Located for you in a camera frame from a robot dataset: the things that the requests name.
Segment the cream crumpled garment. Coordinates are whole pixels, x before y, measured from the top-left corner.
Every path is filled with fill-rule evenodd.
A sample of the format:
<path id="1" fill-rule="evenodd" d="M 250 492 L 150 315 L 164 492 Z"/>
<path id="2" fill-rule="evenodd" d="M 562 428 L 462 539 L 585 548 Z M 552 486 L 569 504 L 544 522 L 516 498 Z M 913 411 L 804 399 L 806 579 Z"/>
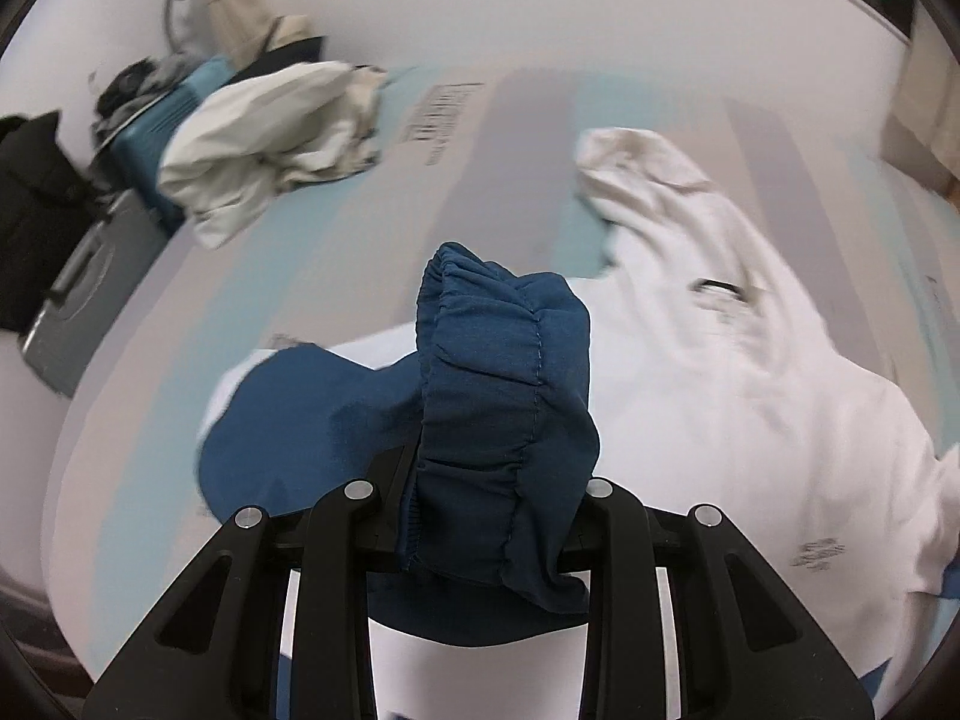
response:
<path id="1" fill-rule="evenodd" d="M 301 62 L 224 86 L 172 135 L 158 190 L 185 213 L 202 247 L 218 249 L 283 193 L 377 163 L 386 80 L 377 67 Z"/>

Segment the clutter on teal suitcase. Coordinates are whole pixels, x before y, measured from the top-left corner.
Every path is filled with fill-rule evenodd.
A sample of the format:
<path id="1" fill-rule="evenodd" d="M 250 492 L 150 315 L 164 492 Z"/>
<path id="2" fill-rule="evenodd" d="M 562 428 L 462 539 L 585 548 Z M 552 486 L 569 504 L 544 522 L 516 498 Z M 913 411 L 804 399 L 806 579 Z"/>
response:
<path id="1" fill-rule="evenodd" d="M 199 57 L 178 52 L 161 60 L 145 57 L 119 71 L 96 99 L 96 121 L 91 126 L 94 144 L 101 146 L 130 117 L 172 91 L 201 63 Z"/>

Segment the beige curtain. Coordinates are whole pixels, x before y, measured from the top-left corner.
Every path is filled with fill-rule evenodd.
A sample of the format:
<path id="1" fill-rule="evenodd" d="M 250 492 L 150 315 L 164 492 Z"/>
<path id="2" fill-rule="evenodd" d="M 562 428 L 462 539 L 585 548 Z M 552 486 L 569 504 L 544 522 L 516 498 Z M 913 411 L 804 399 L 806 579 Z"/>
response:
<path id="1" fill-rule="evenodd" d="M 221 54 L 236 70 L 269 50 L 316 37 L 306 15 L 278 13 L 265 0 L 203 0 Z"/>
<path id="2" fill-rule="evenodd" d="M 885 122 L 887 163 L 958 205 L 958 60 L 923 5 Z"/>

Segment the beige right curtain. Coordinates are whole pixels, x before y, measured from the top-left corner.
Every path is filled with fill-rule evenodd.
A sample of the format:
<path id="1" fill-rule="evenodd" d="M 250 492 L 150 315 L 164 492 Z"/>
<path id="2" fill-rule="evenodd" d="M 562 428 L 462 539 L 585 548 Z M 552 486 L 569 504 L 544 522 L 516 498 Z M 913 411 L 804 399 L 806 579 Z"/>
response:
<path id="1" fill-rule="evenodd" d="M 958 60 L 923 5 L 885 122 L 887 163 L 958 205 Z"/>

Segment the blue and white hooded jacket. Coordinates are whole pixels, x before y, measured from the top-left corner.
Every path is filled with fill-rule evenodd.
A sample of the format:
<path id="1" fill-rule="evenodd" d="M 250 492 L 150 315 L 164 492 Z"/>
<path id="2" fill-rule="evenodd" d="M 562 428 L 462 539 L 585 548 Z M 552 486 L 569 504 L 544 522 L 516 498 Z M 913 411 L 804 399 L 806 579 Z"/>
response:
<path id="1" fill-rule="evenodd" d="M 199 484 L 217 517 L 304 509 L 420 439 L 374 667 L 418 718 L 568 718 L 586 589 L 555 567 L 591 476 L 726 512 L 867 688 L 911 649 L 958 546 L 958 455 L 839 346 L 745 213 L 659 133 L 589 130 L 594 278 L 436 252 L 410 325 L 257 351 L 218 383 Z"/>

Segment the striped bed mattress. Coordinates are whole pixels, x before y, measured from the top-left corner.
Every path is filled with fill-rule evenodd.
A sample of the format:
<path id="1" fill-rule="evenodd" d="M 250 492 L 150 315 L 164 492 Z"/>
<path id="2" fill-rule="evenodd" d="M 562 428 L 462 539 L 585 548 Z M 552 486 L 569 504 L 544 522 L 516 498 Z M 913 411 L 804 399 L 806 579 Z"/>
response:
<path id="1" fill-rule="evenodd" d="M 517 273 L 601 270 L 573 151 L 651 128 L 726 190 L 809 289 L 843 355 L 895 380 L 940 447 L 958 437 L 958 216 L 857 137 L 636 71 L 396 68 L 381 160 L 288 193 L 237 238 L 179 231 L 89 363 L 44 512 L 53 616 L 99 674 L 215 531 L 195 479 L 224 372 L 275 340 L 339 344 L 408 322 L 433 250 Z"/>

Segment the grey hard suitcase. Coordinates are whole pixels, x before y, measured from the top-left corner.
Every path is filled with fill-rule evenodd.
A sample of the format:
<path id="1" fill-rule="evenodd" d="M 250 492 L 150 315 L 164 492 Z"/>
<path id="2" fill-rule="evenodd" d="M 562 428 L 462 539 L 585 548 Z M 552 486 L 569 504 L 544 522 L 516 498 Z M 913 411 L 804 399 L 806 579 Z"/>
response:
<path id="1" fill-rule="evenodd" d="M 32 372 L 71 398 L 99 344 L 167 244 L 155 215 L 129 188 L 106 205 L 53 282 L 21 341 Z"/>

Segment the black backpack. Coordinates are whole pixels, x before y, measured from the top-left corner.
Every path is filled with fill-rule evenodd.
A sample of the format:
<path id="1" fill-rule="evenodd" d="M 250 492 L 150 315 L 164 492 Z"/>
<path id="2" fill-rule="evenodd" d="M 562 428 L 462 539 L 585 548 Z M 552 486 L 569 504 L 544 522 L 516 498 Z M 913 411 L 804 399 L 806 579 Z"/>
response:
<path id="1" fill-rule="evenodd" d="M 98 193 L 57 142 L 60 112 L 2 119 L 2 328 L 29 330 L 60 270 L 98 221 Z"/>

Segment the beige left curtain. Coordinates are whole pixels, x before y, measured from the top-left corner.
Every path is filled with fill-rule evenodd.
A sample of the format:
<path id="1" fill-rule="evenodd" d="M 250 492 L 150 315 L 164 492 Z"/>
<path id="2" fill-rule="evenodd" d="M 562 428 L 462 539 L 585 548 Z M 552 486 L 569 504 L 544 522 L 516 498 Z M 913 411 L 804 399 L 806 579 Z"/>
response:
<path id="1" fill-rule="evenodd" d="M 221 54 L 236 70 L 269 50 L 316 37 L 306 15 L 278 13 L 265 0 L 203 0 Z"/>

